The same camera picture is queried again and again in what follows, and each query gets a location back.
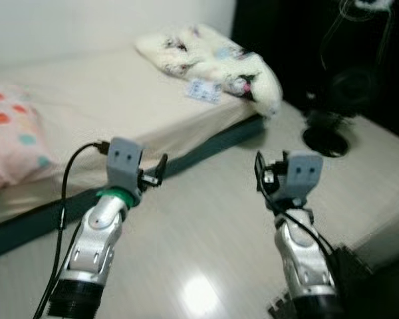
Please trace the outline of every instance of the glossy floor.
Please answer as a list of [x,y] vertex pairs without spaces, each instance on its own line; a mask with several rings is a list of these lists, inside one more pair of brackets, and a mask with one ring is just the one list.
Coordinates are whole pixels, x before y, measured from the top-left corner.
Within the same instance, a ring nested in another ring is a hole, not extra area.
[[[315,226],[357,245],[399,214],[399,139],[363,118],[350,153],[326,159],[309,197]],[[273,215],[255,192],[267,160],[304,149],[304,121],[285,105],[266,134],[167,180],[130,212],[97,318],[268,318],[285,288]],[[66,232],[68,243],[74,225]],[[31,318],[51,270],[56,233],[0,257],[0,318]]]

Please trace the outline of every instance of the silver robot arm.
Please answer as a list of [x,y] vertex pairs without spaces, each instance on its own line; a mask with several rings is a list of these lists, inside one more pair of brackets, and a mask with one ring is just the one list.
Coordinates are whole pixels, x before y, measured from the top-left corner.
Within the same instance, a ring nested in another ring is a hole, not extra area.
[[275,244],[281,253],[289,295],[298,319],[342,318],[342,309],[324,247],[306,210],[307,194],[317,185],[323,159],[314,152],[284,153],[284,160],[255,161],[257,190],[275,215]]
[[142,192],[162,182],[167,155],[158,164],[155,177],[144,175],[139,168],[141,157],[142,148],[137,144],[122,138],[111,141],[106,163],[108,185],[80,222],[49,299],[48,316],[94,318],[122,223],[130,208],[141,202]]

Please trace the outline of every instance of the wall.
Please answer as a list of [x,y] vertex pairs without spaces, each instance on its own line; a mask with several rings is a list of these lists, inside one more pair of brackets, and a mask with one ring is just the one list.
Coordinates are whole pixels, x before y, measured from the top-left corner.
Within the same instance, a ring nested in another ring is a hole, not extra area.
[[0,0],[0,67],[127,45],[207,23],[230,34],[235,0]]

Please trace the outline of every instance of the mattress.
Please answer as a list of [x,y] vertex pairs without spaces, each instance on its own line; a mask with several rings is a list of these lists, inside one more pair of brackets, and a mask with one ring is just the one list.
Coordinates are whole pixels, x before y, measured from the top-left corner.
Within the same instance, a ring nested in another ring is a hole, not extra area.
[[[0,84],[30,95],[56,158],[53,176],[0,191],[0,223],[60,196],[66,162],[81,145],[114,136],[145,147],[141,166],[163,153],[180,158],[224,129],[255,114],[245,101],[222,94],[219,104],[186,96],[187,83],[169,78],[132,47],[0,70]],[[106,183],[106,158],[79,155],[68,195]]]

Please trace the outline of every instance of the pink pillow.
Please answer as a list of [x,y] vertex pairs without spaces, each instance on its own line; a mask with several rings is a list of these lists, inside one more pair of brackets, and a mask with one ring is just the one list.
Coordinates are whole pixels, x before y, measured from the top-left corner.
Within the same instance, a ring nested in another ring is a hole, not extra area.
[[14,86],[0,86],[0,189],[36,179],[51,171],[39,117],[27,95]]

